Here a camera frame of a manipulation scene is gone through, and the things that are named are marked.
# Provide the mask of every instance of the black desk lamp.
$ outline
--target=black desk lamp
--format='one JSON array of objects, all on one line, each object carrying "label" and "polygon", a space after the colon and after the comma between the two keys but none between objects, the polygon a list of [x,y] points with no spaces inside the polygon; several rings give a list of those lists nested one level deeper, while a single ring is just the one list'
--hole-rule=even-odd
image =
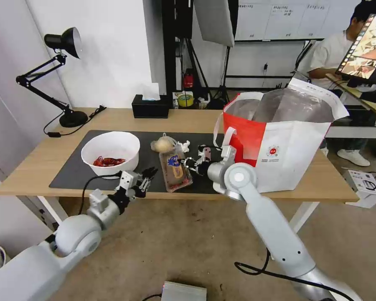
[{"label": "black desk lamp", "polygon": [[[27,88],[29,91],[39,95],[40,97],[46,99],[51,104],[59,107],[63,110],[64,115],[60,117],[60,124],[65,128],[73,128],[77,126],[81,126],[88,121],[88,116],[84,112],[80,111],[73,111],[70,109],[70,105],[64,103],[60,100],[54,99],[53,97],[48,96],[47,94],[43,93],[41,90],[32,86],[32,83],[35,80],[45,76],[46,74],[56,70],[57,68],[61,67],[66,63],[67,55],[63,54],[61,50],[65,50],[73,57],[77,59],[80,58],[82,52],[82,44],[81,44],[81,37],[79,36],[79,32],[75,27],[69,28],[64,33],[60,35],[53,35],[47,34],[44,37],[45,44],[52,48],[57,55],[53,57],[51,60],[47,61],[46,63],[36,67],[35,69],[17,76],[16,81],[21,86]],[[43,68],[46,65],[51,64],[54,61],[58,61],[60,64],[54,66],[53,68],[44,71],[44,72],[37,72],[39,69]]]}]

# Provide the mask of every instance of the person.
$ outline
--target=person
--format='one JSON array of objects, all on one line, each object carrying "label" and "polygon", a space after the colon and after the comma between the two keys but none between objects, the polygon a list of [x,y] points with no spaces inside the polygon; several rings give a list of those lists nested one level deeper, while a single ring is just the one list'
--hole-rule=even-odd
[{"label": "person", "polygon": [[[370,14],[376,14],[376,0],[362,0],[355,7],[350,25],[346,30],[324,39],[315,46],[308,69],[312,84],[325,89],[330,89],[333,86],[332,82],[326,78],[326,74],[335,74]],[[332,92],[338,97],[342,94],[342,91],[339,89],[333,89]],[[348,112],[351,118],[350,126],[375,125],[376,115],[371,110],[349,109]],[[360,150],[365,148],[367,141],[367,139],[359,138],[343,139],[343,146],[337,152],[337,155],[358,166],[369,166],[371,163],[360,154]],[[327,156],[328,149],[325,140],[320,145],[320,148]]]}]

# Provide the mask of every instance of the lamp head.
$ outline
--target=lamp head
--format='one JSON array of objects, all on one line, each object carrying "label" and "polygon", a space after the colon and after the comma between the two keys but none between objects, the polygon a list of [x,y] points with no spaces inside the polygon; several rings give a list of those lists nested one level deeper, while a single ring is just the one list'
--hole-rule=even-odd
[{"label": "lamp head", "polygon": [[78,29],[71,27],[60,35],[47,34],[44,36],[45,44],[53,50],[62,49],[77,59],[81,58],[82,43]]}]

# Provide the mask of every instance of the tissue box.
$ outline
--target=tissue box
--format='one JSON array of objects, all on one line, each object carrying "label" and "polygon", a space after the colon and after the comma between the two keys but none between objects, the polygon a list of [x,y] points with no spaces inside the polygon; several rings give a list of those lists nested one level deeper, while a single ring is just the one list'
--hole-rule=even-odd
[{"label": "tissue box", "polygon": [[160,100],[142,100],[142,95],[135,95],[132,101],[132,111],[135,118],[167,118],[170,106],[167,96],[160,96]]},{"label": "tissue box", "polygon": [[359,201],[346,202],[347,205],[372,208],[376,204],[376,180],[371,173],[348,169],[344,179],[359,197]]}]

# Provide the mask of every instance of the white bowl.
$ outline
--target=white bowl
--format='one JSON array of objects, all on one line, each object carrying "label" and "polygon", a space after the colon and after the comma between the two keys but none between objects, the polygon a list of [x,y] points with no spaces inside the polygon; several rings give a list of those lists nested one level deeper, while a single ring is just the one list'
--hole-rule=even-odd
[{"label": "white bowl", "polygon": [[[139,139],[127,132],[108,132],[92,138],[81,150],[82,161],[90,166],[98,176],[111,175],[119,171],[133,171],[138,165]],[[122,158],[124,163],[116,166],[100,167],[93,165],[99,157]]]}]

